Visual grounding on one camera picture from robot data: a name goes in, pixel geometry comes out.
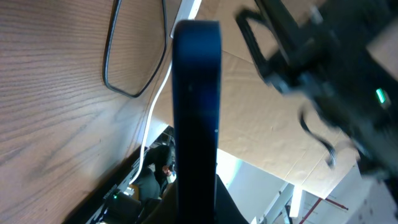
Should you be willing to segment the blue Galaxy smartphone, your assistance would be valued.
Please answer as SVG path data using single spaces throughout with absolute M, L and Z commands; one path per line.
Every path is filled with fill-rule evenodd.
M 178 223 L 214 223 L 221 90 L 216 21 L 180 21 L 174 30 L 172 94 Z

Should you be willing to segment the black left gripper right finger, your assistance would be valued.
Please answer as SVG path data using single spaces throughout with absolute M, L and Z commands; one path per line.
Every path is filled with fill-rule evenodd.
M 215 223 L 249 224 L 237 208 L 218 174 L 216 174 Z

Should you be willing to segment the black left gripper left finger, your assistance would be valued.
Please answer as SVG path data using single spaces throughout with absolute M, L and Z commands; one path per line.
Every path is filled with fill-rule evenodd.
M 177 184 L 173 183 L 164 198 L 143 220 L 143 224 L 174 224 L 177 221 Z

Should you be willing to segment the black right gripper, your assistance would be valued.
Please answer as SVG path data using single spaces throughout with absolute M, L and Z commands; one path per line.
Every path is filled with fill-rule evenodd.
M 235 20 L 264 82 L 280 92 L 298 88 L 309 95 L 369 95 L 369 83 L 359 76 L 369 1 L 324 1 L 311 6 L 300 22 L 282 1 L 256 4 L 257 10 L 242 8 Z M 277 42 L 271 58 L 262 54 L 249 21 L 265 26 Z

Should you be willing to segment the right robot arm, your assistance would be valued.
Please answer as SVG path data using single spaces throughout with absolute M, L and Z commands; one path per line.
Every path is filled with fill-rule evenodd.
M 280 0 L 235 16 L 262 81 L 302 92 L 327 125 L 359 151 L 361 171 L 397 176 L 397 81 L 369 53 L 397 18 L 396 1 L 327 1 L 298 25 Z

